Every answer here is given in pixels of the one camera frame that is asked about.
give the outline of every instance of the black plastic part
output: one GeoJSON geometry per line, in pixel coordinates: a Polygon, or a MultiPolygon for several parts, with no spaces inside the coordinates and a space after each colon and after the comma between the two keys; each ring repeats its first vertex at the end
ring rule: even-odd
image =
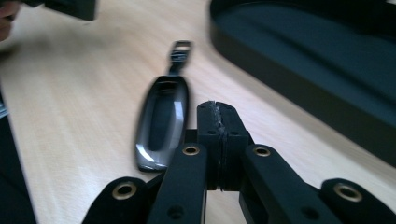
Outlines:
{"type": "Polygon", "coordinates": [[[175,43],[170,54],[171,67],[170,76],[178,76],[181,68],[187,63],[189,54],[192,50],[192,43],[188,40],[179,40],[175,43]]]}
{"type": "Polygon", "coordinates": [[[350,224],[396,223],[396,215],[360,185],[345,179],[323,182],[319,197],[343,221],[350,224]]]}
{"type": "Polygon", "coordinates": [[[268,223],[268,213],[264,205],[260,201],[259,195],[250,183],[248,178],[245,178],[239,192],[239,204],[245,217],[247,224],[268,223]]]}
{"type": "Polygon", "coordinates": [[[157,199],[157,193],[158,190],[160,189],[161,184],[163,183],[164,176],[165,173],[160,173],[146,184],[148,188],[148,204],[150,204],[150,207],[154,204],[155,200],[157,199]]]}
{"type": "Polygon", "coordinates": [[[184,135],[185,143],[197,143],[198,131],[196,129],[188,129],[186,130],[186,134],[184,135]]]}
{"type": "MultiPolygon", "coordinates": [[[[0,6],[6,1],[0,0],[0,6]]],[[[84,21],[95,20],[96,0],[21,0],[30,7],[38,7],[44,4],[45,7],[62,12],[63,14],[82,19],[84,21]]]]}
{"type": "Polygon", "coordinates": [[[109,183],[93,201],[83,224],[144,224],[149,213],[149,189],[137,178],[122,177],[109,183]]]}
{"type": "Polygon", "coordinates": [[[396,166],[396,6],[369,0],[252,2],[211,2],[216,50],[396,166]]]}
{"type": "Polygon", "coordinates": [[[34,210],[9,121],[7,116],[3,117],[6,111],[2,110],[1,105],[0,93],[0,223],[33,224],[36,223],[34,210]]]}
{"type": "Polygon", "coordinates": [[[251,145],[242,163],[269,223],[341,223],[273,148],[251,145]]]}
{"type": "Polygon", "coordinates": [[[235,108],[208,101],[197,106],[198,143],[208,149],[208,189],[238,191],[240,156],[250,136],[235,108]]]}
{"type": "Polygon", "coordinates": [[[189,89],[180,69],[191,50],[190,41],[177,41],[170,52],[167,76],[158,77],[148,91],[136,129],[134,151],[141,171],[163,171],[183,143],[189,111],[189,89]]]}
{"type": "Polygon", "coordinates": [[[148,223],[203,223],[206,202],[206,148],[177,148],[163,178],[148,223]]]}

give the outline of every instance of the black clamp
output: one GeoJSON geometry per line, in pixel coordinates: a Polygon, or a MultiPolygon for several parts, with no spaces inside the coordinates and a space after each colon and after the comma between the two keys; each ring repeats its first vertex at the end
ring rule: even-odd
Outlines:
{"type": "Polygon", "coordinates": [[[123,177],[93,202],[83,223],[203,223],[206,191],[239,191],[247,223],[396,223],[395,214],[361,186],[306,184],[271,147],[255,144],[236,110],[197,107],[166,172],[148,183],[123,177]]]}

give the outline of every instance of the wooden table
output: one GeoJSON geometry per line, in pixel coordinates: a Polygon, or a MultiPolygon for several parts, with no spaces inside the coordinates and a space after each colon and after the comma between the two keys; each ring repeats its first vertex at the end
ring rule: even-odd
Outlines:
{"type": "MultiPolygon", "coordinates": [[[[79,223],[110,181],[135,166],[144,96],[173,42],[194,42],[183,71],[191,120],[208,100],[236,107],[256,143],[274,147],[307,183],[352,180],[396,211],[396,169],[235,67],[208,38],[208,1],[100,1],[96,21],[22,9],[0,43],[1,90],[39,223],[79,223]]],[[[236,192],[210,191],[206,223],[244,223],[236,192]]]]}

